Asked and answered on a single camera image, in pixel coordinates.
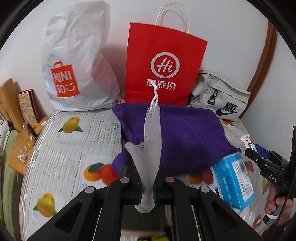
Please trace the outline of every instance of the metal screw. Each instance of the metal screw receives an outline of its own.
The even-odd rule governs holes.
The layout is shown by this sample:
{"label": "metal screw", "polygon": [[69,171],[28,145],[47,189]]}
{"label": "metal screw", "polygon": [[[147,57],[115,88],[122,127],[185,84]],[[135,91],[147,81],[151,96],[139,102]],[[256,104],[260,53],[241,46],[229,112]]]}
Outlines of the metal screw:
{"label": "metal screw", "polygon": [[120,179],[121,183],[128,183],[129,182],[129,178],[128,177],[123,177]]}
{"label": "metal screw", "polygon": [[85,189],[85,192],[88,193],[88,194],[90,194],[90,193],[94,192],[94,188],[93,187],[87,187]]}
{"label": "metal screw", "polygon": [[204,192],[204,193],[207,193],[207,192],[210,191],[209,187],[207,187],[207,186],[202,186],[202,187],[200,188],[200,190],[201,190],[202,192]]}
{"label": "metal screw", "polygon": [[173,182],[175,181],[175,179],[174,179],[173,177],[166,177],[166,178],[165,178],[165,181],[166,181],[167,183],[173,183]]}

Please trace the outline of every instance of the blue box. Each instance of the blue box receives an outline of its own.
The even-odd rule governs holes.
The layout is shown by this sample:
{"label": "blue box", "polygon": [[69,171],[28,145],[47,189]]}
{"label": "blue box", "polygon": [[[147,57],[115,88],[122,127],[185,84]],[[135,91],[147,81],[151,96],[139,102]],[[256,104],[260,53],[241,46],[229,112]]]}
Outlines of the blue box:
{"label": "blue box", "polygon": [[242,210],[253,201],[253,186],[239,152],[225,156],[213,168],[225,203]]}

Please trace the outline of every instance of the paper bag handle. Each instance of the paper bag handle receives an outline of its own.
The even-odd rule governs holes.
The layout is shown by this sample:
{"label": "paper bag handle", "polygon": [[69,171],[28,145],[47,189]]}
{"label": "paper bag handle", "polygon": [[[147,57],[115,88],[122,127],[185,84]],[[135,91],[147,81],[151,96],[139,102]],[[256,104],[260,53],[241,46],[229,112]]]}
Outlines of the paper bag handle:
{"label": "paper bag handle", "polygon": [[163,11],[163,9],[164,9],[165,7],[167,7],[167,6],[169,6],[169,5],[175,5],[175,6],[177,6],[178,9],[180,9],[180,11],[181,11],[181,13],[182,13],[182,28],[181,28],[181,31],[183,30],[184,15],[183,15],[183,11],[181,10],[181,8],[180,8],[178,5],[182,5],[182,6],[184,6],[184,7],[187,9],[187,12],[188,12],[188,15],[189,15],[189,23],[188,23],[188,30],[187,30],[187,33],[189,33],[189,28],[190,28],[190,18],[191,18],[191,16],[190,16],[190,11],[189,11],[189,8],[188,8],[185,4],[180,3],[180,2],[172,2],[172,3],[169,3],[169,4],[165,4],[165,5],[163,5],[163,6],[160,8],[160,10],[159,10],[159,12],[158,12],[158,15],[157,15],[157,17],[156,17],[155,25],[157,25],[157,21],[158,21],[159,15],[160,15],[161,12]]}
{"label": "paper bag handle", "polygon": [[63,63],[62,63],[62,61],[58,61],[58,62],[55,62],[55,63],[54,63],[54,69],[56,68],[55,66],[58,65],[58,64],[60,64],[60,65],[63,67]]}

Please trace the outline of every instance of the human hand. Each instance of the human hand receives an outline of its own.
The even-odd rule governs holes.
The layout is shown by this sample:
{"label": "human hand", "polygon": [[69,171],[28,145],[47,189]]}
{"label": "human hand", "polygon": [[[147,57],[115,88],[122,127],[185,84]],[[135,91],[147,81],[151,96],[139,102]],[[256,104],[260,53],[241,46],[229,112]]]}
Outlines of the human hand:
{"label": "human hand", "polygon": [[[286,199],[285,196],[276,198],[275,197],[275,189],[276,189],[275,186],[273,184],[270,184],[269,194],[266,198],[266,203],[265,203],[265,208],[264,208],[264,211],[267,214],[271,214],[271,212],[274,212],[276,210],[275,204],[277,204],[279,206],[283,205],[285,202],[285,199]],[[293,201],[291,199],[288,199],[278,225],[285,224],[286,222],[289,221],[292,209],[293,209]]]}

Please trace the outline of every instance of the orange logo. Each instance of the orange logo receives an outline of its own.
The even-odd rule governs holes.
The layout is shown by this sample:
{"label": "orange logo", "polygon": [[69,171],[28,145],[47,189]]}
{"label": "orange logo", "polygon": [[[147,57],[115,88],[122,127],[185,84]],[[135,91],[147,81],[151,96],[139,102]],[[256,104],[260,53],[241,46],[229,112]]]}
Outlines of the orange logo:
{"label": "orange logo", "polygon": [[71,64],[63,66],[61,61],[54,63],[52,77],[57,89],[57,97],[71,97],[79,94]]}

